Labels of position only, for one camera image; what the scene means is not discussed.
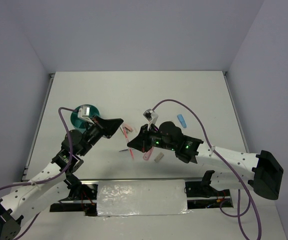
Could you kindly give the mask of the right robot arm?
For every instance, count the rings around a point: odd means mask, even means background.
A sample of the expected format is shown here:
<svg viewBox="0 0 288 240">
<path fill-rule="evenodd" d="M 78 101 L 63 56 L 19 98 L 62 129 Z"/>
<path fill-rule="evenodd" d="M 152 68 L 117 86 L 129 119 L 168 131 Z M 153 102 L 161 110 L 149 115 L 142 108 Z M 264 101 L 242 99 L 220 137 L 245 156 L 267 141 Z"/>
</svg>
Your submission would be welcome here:
<svg viewBox="0 0 288 240">
<path fill-rule="evenodd" d="M 238 189 L 245 184 L 262 198 L 277 200 L 279 197 L 283 168 L 269 151 L 250 154 L 209 147 L 198 138 L 184 135 L 181 128 L 171 121 L 162 123 L 160 127 L 153 124 L 141 126 L 138 135 L 127 146 L 143 153 L 152 148 L 169 150 L 186 164 L 206 164 L 231 170 L 232 176 L 207 170 L 201 184 L 201 190 L 207 196 L 221 189 Z"/>
</svg>

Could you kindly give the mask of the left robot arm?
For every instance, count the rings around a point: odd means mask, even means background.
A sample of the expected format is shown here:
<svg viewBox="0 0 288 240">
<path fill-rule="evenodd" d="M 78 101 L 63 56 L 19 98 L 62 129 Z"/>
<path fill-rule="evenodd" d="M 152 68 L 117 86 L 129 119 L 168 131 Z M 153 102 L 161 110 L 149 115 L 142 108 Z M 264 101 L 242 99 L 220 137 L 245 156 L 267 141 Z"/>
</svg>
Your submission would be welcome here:
<svg viewBox="0 0 288 240">
<path fill-rule="evenodd" d="M 84 132 L 67 131 L 61 150 L 52 161 L 28 182 L 16 183 L 16 190 L 0 198 L 0 240 L 17 240 L 22 226 L 55 202 L 77 199 L 91 189 L 74 172 L 83 164 L 80 159 L 101 138 L 111 138 L 123 120 L 90 118 Z"/>
</svg>

